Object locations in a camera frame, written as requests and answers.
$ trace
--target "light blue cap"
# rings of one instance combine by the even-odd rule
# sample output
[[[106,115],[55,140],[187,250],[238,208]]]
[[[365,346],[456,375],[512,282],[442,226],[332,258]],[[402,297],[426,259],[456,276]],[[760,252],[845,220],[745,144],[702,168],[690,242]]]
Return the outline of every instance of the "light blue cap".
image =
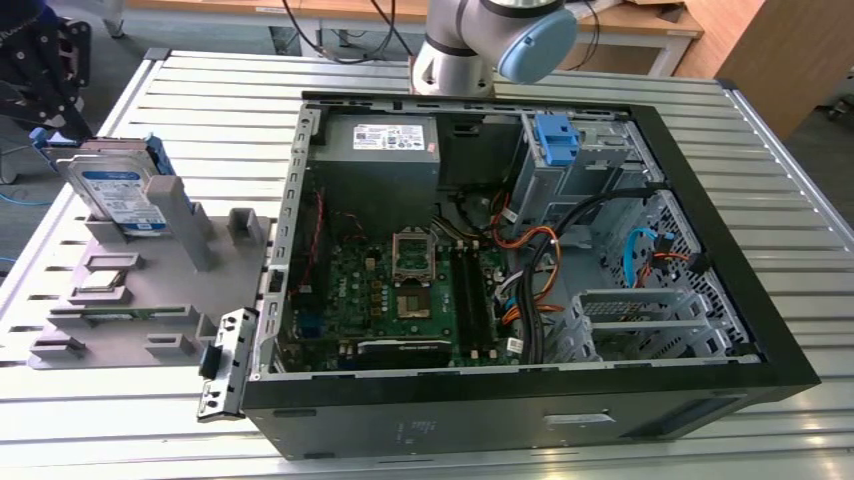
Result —
[[[514,83],[540,81],[566,58],[577,30],[566,8],[552,12],[514,40],[498,62],[498,73]]]

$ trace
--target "aluminum slatted table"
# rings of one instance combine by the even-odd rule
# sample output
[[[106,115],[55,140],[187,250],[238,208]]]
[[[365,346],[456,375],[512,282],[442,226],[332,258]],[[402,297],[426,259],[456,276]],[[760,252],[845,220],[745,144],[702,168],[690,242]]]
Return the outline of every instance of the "aluminum slatted table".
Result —
[[[275,216],[308,89],[402,93],[408,67],[173,52],[143,62],[101,134],[155,132],[209,214]],[[497,91],[658,107],[823,385],[669,443],[290,463],[249,421],[197,423],[195,368],[23,366],[90,239],[66,188],[0,290],[2,478],[854,478],[854,236],[741,94],[712,81],[584,73],[497,81]]]

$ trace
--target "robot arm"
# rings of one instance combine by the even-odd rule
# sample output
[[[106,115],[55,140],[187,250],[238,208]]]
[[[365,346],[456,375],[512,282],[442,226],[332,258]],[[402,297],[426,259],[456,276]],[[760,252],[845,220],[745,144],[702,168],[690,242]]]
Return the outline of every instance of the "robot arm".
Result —
[[[576,34],[564,0],[433,0],[414,90],[489,96],[493,68],[514,83],[534,83],[566,57]]]
[[[45,0],[0,0],[0,115],[26,129],[93,136],[79,90],[90,79],[91,28],[59,18]]]

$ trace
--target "blue drive bay latch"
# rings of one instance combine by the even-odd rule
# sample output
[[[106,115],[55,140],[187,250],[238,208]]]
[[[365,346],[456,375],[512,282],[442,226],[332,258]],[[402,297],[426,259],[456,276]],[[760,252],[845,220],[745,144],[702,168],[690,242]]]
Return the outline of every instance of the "blue drive bay latch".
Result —
[[[576,162],[581,148],[581,135],[566,115],[538,114],[537,134],[546,150],[546,164],[566,167]]]

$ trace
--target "ram slot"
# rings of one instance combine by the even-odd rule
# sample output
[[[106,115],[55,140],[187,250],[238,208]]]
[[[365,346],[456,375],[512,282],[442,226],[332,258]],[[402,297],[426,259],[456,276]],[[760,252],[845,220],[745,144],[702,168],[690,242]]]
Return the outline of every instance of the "ram slot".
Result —
[[[486,352],[494,347],[496,341],[477,252],[456,251],[452,254],[452,280],[460,350],[464,354]]]
[[[466,274],[469,288],[469,309],[474,331],[474,350],[488,352],[496,346],[493,335],[493,317],[488,305],[486,284],[477,251],[466,252]]]

